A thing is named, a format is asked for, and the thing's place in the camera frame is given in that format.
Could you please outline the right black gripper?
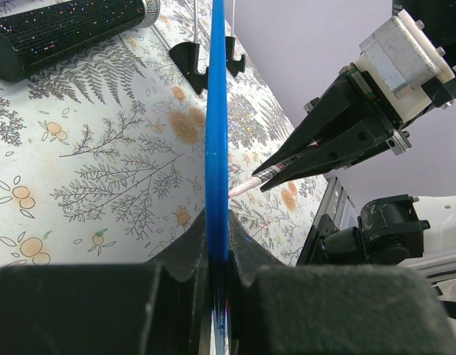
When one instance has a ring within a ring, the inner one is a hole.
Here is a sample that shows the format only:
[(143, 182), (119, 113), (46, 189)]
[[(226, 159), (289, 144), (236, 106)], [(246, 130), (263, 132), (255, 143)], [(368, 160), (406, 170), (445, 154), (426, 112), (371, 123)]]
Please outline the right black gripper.
[(398, 113), (371, 75), (354, 64), (341, 70), (322, 97), (308, 102), (306, 111), (278, 151), (253, 172), (280, 168), (262, 192), (356, 165), (387, 150), (399, 155), (412, 147)]

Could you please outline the red whiteboard marker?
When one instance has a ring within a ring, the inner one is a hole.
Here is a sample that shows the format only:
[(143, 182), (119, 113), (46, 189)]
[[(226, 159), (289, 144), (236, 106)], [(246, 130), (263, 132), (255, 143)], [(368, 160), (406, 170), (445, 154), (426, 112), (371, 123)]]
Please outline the red whiteboard marker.
[(280, 163), (269, 166), (268, 168), (263, 169), (261, 172), (253, 174), (245, 182), (232, 188), (228, 193), (228, 197), (229, 198), (237, 197), (251, 189), (256, 188), (257, 186), (260, 186), (263, 183), (268, 182), (269, 180), (272, 180), (280, 172), (285, 170), (288, 166), (291, 166), (293, 163), (298, 161), (300, 158), (303, 158), (307, 154), (308, 149), (310, 149), (310, 148), (315, 149), (318, 146), (319, 145), (316, 142), (313, 142), (310, 145), (308, 145), (301, 152), (297, 152), (295, 155), (292, 155), (289, 158), (282, 160)]

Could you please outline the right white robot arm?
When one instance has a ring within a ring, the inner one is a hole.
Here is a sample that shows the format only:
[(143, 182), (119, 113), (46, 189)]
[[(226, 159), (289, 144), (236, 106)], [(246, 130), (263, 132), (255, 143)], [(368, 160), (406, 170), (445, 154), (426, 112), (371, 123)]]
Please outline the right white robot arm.
[[(394, 1), (392, 16), (360, 44), (306, 118), (253, 172), (261, 190), (410, 149), (408, 127), (456, 99), (456, 1)], [(456, 246), (456, 196), (397, 195), (364, 205), (356, 226), (322, 216), (305, 265), (397, 265)]]

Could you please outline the floral table mat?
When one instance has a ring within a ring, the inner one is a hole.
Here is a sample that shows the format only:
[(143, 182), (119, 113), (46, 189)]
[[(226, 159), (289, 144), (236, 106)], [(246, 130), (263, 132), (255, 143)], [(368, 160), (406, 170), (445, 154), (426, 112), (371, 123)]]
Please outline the floral table mat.
[(141, 263), (205, 205), (205, 94), (169, 56), (208, 64), (212, 3), (162, 1), (156, 23), (10, 84), (0, 79), (0, 267)]

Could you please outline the black glitter microphone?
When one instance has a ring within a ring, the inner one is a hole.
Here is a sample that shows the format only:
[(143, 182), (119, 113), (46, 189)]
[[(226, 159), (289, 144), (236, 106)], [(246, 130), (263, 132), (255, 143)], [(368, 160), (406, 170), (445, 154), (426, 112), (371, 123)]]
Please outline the black glitter microphone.
[(64, 1), (0, 18), (0, 79), (19, 82), (135, 27), (150, 27), (159, 1)]

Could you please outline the blue framed whiteboard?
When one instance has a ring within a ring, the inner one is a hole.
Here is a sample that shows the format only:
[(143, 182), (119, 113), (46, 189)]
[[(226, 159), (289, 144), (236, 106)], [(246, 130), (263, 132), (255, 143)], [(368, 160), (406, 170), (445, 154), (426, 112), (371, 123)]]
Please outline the blue framed whiteboard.
[(205, 137), (205, 217), (215, 353), (225, 353), (228, 261), (228, 118), (225, 5), (213, 1)]

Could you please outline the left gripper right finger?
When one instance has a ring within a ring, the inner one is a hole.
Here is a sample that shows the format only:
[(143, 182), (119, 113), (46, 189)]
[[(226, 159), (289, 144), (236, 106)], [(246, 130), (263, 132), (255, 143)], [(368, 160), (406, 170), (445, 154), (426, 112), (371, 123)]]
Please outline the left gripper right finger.
[(229, 215), (232, 354), (451, 354), (445, 308), (397, 266), (286, 266)]

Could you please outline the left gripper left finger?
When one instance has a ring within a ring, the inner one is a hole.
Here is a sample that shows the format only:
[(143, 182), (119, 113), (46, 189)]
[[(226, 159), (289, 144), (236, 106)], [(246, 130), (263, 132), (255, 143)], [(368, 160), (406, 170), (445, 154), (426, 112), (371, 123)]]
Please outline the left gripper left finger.
[(207, 354), (205, 214), (145, 263), (0, 268), (0, 354)]

